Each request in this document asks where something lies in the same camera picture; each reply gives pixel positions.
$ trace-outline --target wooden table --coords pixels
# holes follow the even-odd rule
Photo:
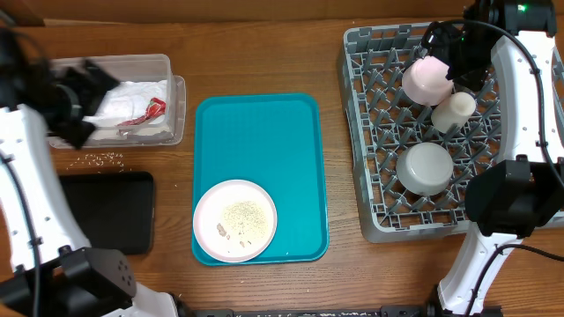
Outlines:
[[[464,238],[371,244],[360,234],[351,145],[339,98],[338,51],[349,28],[410,22],[422,21],[76,26],[26,32],[51,58],[163,53],[170,57],[174,74],[186,79],[189,104],[181,144],[110,150],[123,154],[126,170],[152,173],[157,186],[154,247],[148,255],[130,257],[138,281],[156,291],[181,294],[193,308],[369,308],[424,303]],[[564,25],[564,18],[559,22]],[[564,36],[558,46],[564,48]],[[321,108],[329,250],[317,262],[205,267],[190,249],[196,108],[211,96],[272,92],[306,92]],[[59,173],[104,173],[112,169],[71,166],[87,153],[104,152],[108,149],[52,154]],[[564,229],[538,230],[526,244],[564,254],[563,238]],[[4,280],[11,276],[5,234],[0,250]],[[562,316],[563,296],[562,263],[515,251],[486,302],[503,305],[507,316]],[[1,313],[12,315],[5,309]]]

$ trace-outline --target white cup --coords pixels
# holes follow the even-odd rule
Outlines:
[[[453,124],[462,127],[476,110],[476,100],[466,92],[457,92],[446,98],[431,114],[435,129],[447,133]]]
[[[417,195],[441,193],[449,185],[453,168],[447,150],[428,142],[407,149],[396,163],[397,178],[407,190]]]

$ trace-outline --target tray rim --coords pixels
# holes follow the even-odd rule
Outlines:
[[[192,221],[193,221],[193,217],[194,217],[194,210],[196,209],[197,203],[199,203],[199,200],[202,197],[197,197],[197,189],[199,189],[199,186],[196,184],[196,179],[200,178],[200,171],[197,171],[197,164],[198,164],[198,159],[197,159],[197,149],[200,146],[200,140],[197,137],[198,131],[201,130],[201,125],[202,125],[202,115],[204,115],[205,110],[207,110],[209,107],[214,106],[218,103],[222,103],[222,102],[230,102],[233,103],[234,101],[237,102],[265,102],[265,101],[284,101],[284,100],[300,100],[304,103],[306,103],[311,111],[312,111],[312,115],[313,115],[313,128],[314,128],[314,133],[315,133],[315,155],[318,157],[317,160],[317,173],[318,173],[318,177],[317,177],[317,181],[318,181],[318,187],[320,188],[320,204],[322,205],[322,208],[319,210],[321,215],[321,219],[322,221],[324,221],[324,224],[322,224],[322,230],[325,231],[324,235],[323,235],[323,242],[322,245],[312,254],[312,256],[309,257],[301,257],[301,258],[296,258],[295,256],[289,256],[288,258],[284,259],[284,260],[269,260],[269,261],[261,261],[258,260],[257,258],[251,259],[249,261],[246,262],[238,262],[238,263],[229,263],[229,262],[219,262],[215,259],[213,259],[212,262],[207,261],[205,259],[202,259],[201,256],[196,252],[196,250],[199,252],[205,252],[202,247],[197,243],[196,241],[196,237],[194,234],[194,229],[192,228],[192,242],[191,242],[191,248],[192,248],[192,254],[196,257],[196,259],[202,263],[203,265],[206,266],[231,266],[231,265],[252,265],[252,264],[277,264],[277,263],[289,263],[289,262],[313,262],[313,261],[317,261],[319,260],[321,257],[323,257],[325,255],[325,253],[327,252],[327,250],[329,249],[329,245],[330,245],[330,232],[329,232],[329,213],[328,213],[328,207],[327,207],[327,188],[326,188],[326,182],[325,182],[325,164],[324,164],[324,159],[323,159],[323,133],[321,130],[321,120],[320,120],[320,115],[319,115],[319,106],[317,104],[317,101],[315,101],[315,99],[304,92],[286,92],[286,93],[266,93],[266,94],[255,94],[255,95],[226,95],[226,96],[214,96],[214,97],[210,97],[205,99],[204,101],[202,101],[202,103],[197,107],[196,110],[196,119],[195,119],[195,124],[194,124],[194,179],[192,181],[192,211],[191,211],[191,216],[192,216]]]

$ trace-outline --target teal tray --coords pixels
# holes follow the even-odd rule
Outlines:
[[[227,180],[252,181],[271,196],[278,227],[256,258],[236,264],[314,261],[329,246],[319,108],[303,93],[214,97],[197,109],[192,210]],[[192,252],[211,258],[192,233]]]

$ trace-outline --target gray dish rack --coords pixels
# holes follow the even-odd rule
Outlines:
[[[492,166],[500,146],[501,114],[493,69],[480,92],[467,91],[477,101],[477,111],[461,129],[446,134],[434,129],[431,108],[404,94],[404,70],[427,53],[419,44],[428,25],[361,27],[344,35],[338,78],[351,134],[360,228],[370,242],[434,239],[466,232],[466,185]],[[555,51],[553,92],[560,137],[564,114],[557,88],[564,91],[563,76],[564,67]],[[415,195],[397,180],[398,155],[420,142],[439,144],[453,158],[450,184],[439,195]],[[560,211],[545,227],[563,225],[564,212]]]

